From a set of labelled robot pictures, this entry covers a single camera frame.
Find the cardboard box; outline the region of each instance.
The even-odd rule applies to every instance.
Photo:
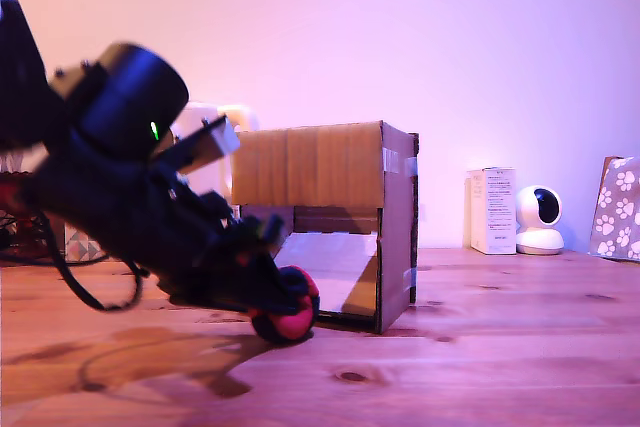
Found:
[[[388,329],[415,301],[417,134],[370,122],[238,137],[232,203],[285,219],[276,264],[313,276],[325,320]]]
[[[471,247],[485,254],[515,254],[515,170],[487,168],[470,175]]]

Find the white security camera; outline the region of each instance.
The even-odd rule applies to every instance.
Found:
[[[521,254],[555,255],[564,248],[562,235],[553,228],[562,215],[560,196],[548,187],[532,185],[516,196],[516,250]]]

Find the table surface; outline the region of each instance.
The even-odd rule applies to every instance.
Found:
[[[420,252],[418,300],[382,336],[318,326],[274,349],[235,313],[94,312],[51,268],[2,269],[5,427],[638,426],[640,266]],[[124,299],[118,263],[76,269]]]

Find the paw print bag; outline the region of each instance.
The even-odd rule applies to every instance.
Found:
[[[640,157],[605,160],[589,254],[640,262]]]

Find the green led light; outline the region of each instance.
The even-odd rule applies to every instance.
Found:
[[[160,140],[158,138],[158,127],[156,127],[156,123],[155,122],[151,122],[151,132],[153,132],[153,135],[156,138],[156,140]]]

